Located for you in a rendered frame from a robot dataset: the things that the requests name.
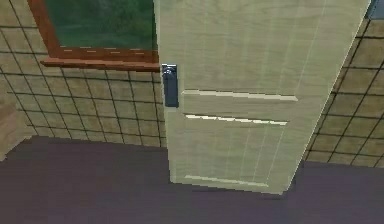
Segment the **pale wooden room door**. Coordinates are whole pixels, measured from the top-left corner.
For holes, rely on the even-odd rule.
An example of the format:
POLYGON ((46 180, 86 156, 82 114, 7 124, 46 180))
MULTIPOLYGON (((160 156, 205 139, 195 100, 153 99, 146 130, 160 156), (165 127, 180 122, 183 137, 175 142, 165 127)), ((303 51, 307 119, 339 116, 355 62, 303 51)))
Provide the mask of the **pale wooden room door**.
POLYGON ((156 0, 174 183, 281 194, 291 185, 371 0, 156 0))

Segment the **brown framed window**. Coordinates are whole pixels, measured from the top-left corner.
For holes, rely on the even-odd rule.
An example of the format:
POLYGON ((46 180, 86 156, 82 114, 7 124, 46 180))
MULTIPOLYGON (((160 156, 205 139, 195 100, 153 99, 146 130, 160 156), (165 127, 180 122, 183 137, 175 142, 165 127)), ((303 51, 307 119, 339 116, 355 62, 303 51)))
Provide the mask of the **brown framed window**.
POLYGON ((27 0, 46 67, 160 70, 156 0, 27 0))

